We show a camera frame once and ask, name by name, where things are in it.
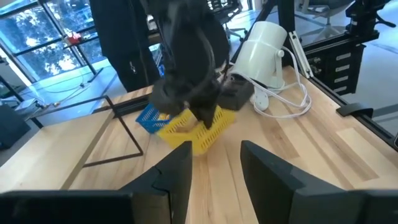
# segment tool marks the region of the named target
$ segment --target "black bracket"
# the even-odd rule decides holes
[[[338,108],[337,113],[346,117],[348,115],[352,116],[359,116],[359,115],[366,115],[370,118],[373,116],[373,108],[370,108],[362,103],[351,103]]]

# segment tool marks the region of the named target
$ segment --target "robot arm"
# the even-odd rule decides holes
[[[164,47],[165,78],[154,85],[151,103],[172,116],[189,108],[210,128],[221,91],[215,68],[229,57],[223,26],[203,0],[141,1]]]

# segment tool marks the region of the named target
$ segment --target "mesh chair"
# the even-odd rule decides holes
[[[305,37],[308,35],[318,34],[314,41],[321,40],[330,36],[341,34],[340,30],[345,30],[345,26],[332,26],[330,17],[344,11],[353,0],[299,0],[297,10],[303,14],[315,15],[314,18],[326,18],[326,26],[306,34],[301,35]]]
[[[227,25],[233,17],[242,12],[242,4],[240,0],[207,0],[210,10],[213,12],[215,17],[221,24],[225,26],[225,32],[230,39],[231,35],[239,37],[240,41],[243,41],[243,37],[237,32],[244,31],[247,34],[245,28],[230,29]]]

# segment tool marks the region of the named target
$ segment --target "wooden tabletop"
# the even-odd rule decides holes
[[[125,102],[128,100],[132,100],[135,98],[149,95],[150,93],[152,93],[152,87],[153,86],[151,85],[151,86],[148,86],[148,87],[136,90],[136,91],[132,91],[130,93],[126,93],[123,96],[117,96],[115,98],[112,98],[111,101],[113,104],[118,104],[118,103],[122,103],[122,102]],[[104,106],[109,106],[108,102],[106,100],[103,100],[103,103],[99,107],[102,108]]]
[[[294,71],[284,69],[287,83]],[[193,160],[193,180],[187,223],[257,223],[239,159],[242,140],[250,140],[301,169],[344,189],[398,187],[398,153],[353,117],[342,118],[338,105],[304,77],[313,99],[312,109],[294,119],[265,118],[249,103],[211,146]],[[301,101],[298,88],[282,96]],[[282,115],[295,109],[274,98],[268,113]],[[155,135],[137,123],[137,113],[124,117],[144,150],[144,156],[84,168],[71,189],[118,189],[135,179],[171,152]],[[88,159],[89,162],[137,152],[133,142],[114,120]]]
[[[0,167],[0,192],[68,189],[112,118],[107,110],[42,128]]]

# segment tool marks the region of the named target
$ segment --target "yellow basket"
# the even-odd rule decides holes
[[[192,141],[193,155],[198,156],[207,152],[218,136],[235,120],[235,112],[216,107],[213,125],[209,130],[203,122],[198,123],[189,133],[178,133],[178,127],[184,127],[193,116],[190,110],[184,110],[180,116],[173,118],[157,135],[165,140],[173,149],[184,141]]]

